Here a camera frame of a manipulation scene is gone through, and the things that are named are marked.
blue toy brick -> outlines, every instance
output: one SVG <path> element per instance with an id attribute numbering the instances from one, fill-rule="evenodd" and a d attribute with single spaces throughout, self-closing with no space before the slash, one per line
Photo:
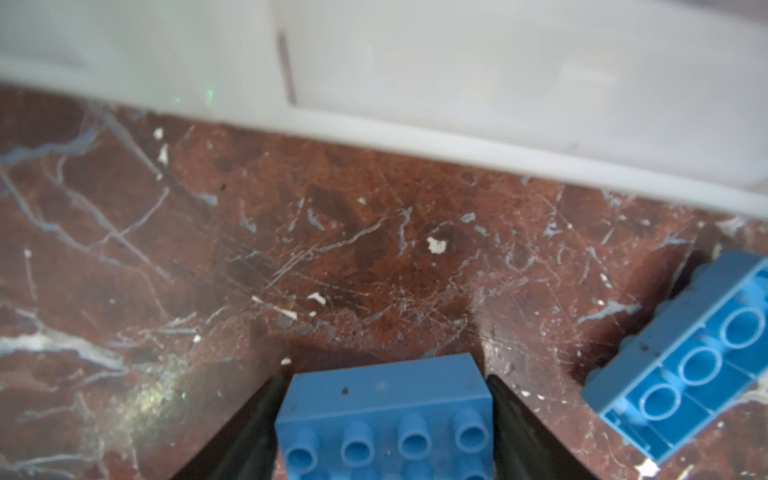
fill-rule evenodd
<path id="1" fill-rule="evenodd" d="M 768 367 L 768 258 L 728 251 L 700 266 L 637 336 L 590 373 L 581 396 L 662 463 Z"/>
<path id="2" fill-rule="evenodd" d="M 491 393 L 467 354 L 293 377 L 289 480 L 492 480 Z"/>

marble tabletop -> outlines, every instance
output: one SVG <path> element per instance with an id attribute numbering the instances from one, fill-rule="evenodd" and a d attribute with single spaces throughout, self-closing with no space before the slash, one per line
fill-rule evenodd
<path id="1" fill-rule="evenodd" d="M 695 266 L 768 253 L 764 223 L 629 194 L 15 88 L 0 105 L 3 478 L 167 478 L 281 363 L 470 352 L 596 476 L 635 480 L 584 377 Z M 656 478 L 768 478 L 767 387 Z"/>

duplo block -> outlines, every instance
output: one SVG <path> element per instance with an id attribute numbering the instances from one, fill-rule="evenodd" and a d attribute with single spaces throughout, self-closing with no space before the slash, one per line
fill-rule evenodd
<path id="1" fill-rule="evenodd" d="M 492 480 L 492 406 L 465 353 L 296 375 L 275 430 L 289 480 Z"/>
<path id="2" fill-rule="evenodd" d="M 768 367 L 768 259 L 728 251 L 700 266 L 642 332 L 587 377 L 581 396 L 662 463 Z"/>

red marble floor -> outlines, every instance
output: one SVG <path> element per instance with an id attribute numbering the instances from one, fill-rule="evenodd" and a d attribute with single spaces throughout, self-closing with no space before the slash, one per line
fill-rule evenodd
<path id="1" fill-rule="evenodd" d="M 598 477 L 638 478 L 586 373 L 697 264 L 768 253 L 765 224 L 608 191 L 14 88 L 0 105 L 3 478 L 167 478 L 284 357 L 464 351 Z M 768 478 L 760 388 L 658 478 Z"/>

upside-down blue brick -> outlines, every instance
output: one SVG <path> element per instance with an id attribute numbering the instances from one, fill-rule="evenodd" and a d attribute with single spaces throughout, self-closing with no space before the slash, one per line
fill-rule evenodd
<path id="1" fill-rule="evenodd" d="M 587 377 L 581 396 L 662 463 L 768 367 L 768 259 L 728 251 L 700 266 L 642 332 Z"/>
<path id="2" fill-rule="evenodd" d="M 492 398 L 469 354 L 295 375 L 289 480 L 492 480 Z"/>

